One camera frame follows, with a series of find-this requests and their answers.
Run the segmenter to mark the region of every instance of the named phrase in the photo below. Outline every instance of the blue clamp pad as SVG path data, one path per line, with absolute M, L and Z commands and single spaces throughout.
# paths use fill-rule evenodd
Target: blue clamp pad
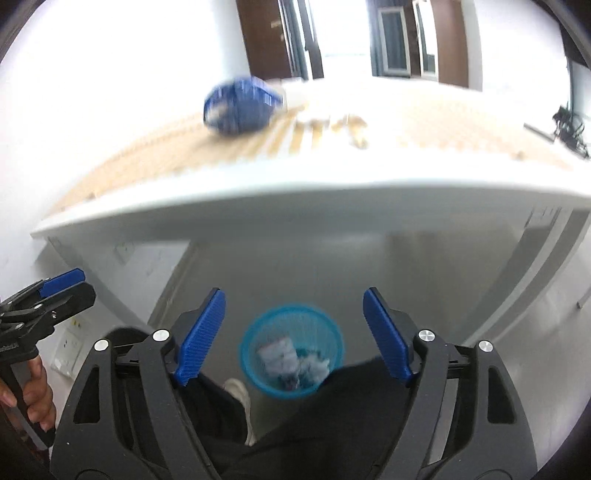
M 177 382 L 186 386 L 195 378 L 212 346 L 226 314 L 226 294 L 218 290 L 185 337 L 177 354 L 178 367 L 174 372 Z
M 77 283 L 85 281 L 85 279 L 84 272 L 79 268 L 75 268 L 74 270 L 47 280 L 39 289 L 39 295 L 42 299 L 46 299 L 62 290 L 73 287 Z
M 408 384 L 414 378 L 408 361 L 408 345 L 372 288 L 363 295 L 363 315 L 390 375 Z

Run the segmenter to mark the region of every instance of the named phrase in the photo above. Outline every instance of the wall socket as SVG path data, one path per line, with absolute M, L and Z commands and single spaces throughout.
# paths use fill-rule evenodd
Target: wall socket
M 80 355 L 84 341 L 70 330 L 70 326 L 61 337 L 51 368 L 69 378 L 75 378 L 74 365 Z
M 79 314 L 70 319 L 67 328 L 80 339 L 86 337 L 86 321 L 82 320 L 82 316 Z

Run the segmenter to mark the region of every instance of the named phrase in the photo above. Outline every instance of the finger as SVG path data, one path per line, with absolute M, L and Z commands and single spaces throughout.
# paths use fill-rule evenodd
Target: finger
M 22 388 L 22 399 L 27 405 L 33 405 L 45 396 L 48 386 L 47 372 L 41 367 L 41 378 L 29 380 L 25 384 Z
M 6 383 L 0 379 L 0 401 L 7 407 L 16 407 L 17 398 L 10 391 L 10 388 L 6 386 Z
M 31 420 L 31 422 L 33 422 L 33 423 L 43 420 L 48 415 L 52 406 L 53 406 L 53 391 L 51 390 L 50 387 L 48 387 L 45 396 L 40 401 L 34 403 L 27 410 L 27 415 L 29 416 L 29 420 Z
M 41 421 L 41 423 L 39 424 L 44 432 L 46 432 L 56 426 L 56 416 L 57 416 L 56 406 L 54 404 L 52 404 L 51 410 L 49 411 L 49 415 L 47 415 L 47 417 L 45 417 Z
M 41 361 L 41 357 L 37 355 L 32 360 L 28 360 L 27 364 L 29 366 L 29 370 L 31 371 L 31 378 L 41 378 L 43 374 L 43 362 Z

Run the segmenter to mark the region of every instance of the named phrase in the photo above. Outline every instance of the blue object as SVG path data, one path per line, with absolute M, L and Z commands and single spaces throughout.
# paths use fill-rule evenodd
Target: blue object
M 42 299 L 46 299 L 62 290 L 73 287 L 81 281 L 85 281 L 85 279 L 84 272 L 79 268 L 75 268 L 74 270 L 47 280 L 39 289 L 39 295 Z
M 281 95 L 256 77 L 238 78 L 216 87 L 205 100 L 203 123 L 223 135 L 256 132 L 269 124 Z
M 286 391 L 279 379 L 269 378 L 257 351 L 286 336 L 291 338 L 297 351 L 318 352 L 321 358 L 328 359 L 331 372 L 342 365 L 345 347 L 336 324 L 324 313 L 305 305 L 286 305 L 256 320 L 240 345 L 242 370 L 263 393 L 289 400 L 310 395 L 319 385 Z
M 217 290 L 185 337 L 177 354 L 178 367 L 174 371 L 177 382 L 186 386 L 201 371 L 217 331 L 226 315 L 226 294 Z
M 363 295 L 363 315 L 390 375 L 408 384 L 414 377 L 408 364 L 408 346 L 396 330 L 386 308 L 371 289 L 366 290 Z

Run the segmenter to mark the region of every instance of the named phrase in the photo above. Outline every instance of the window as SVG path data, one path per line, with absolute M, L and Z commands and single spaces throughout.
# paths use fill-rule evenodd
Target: window
M 378 8 L 383 74 L 410 77 L 410 52 L 402 7 Z
M 421 75 L 437 80 L 437 36 L 431 0 L 414 0 L 414 15 L 417 21 L 419 55 L 421 57 Z

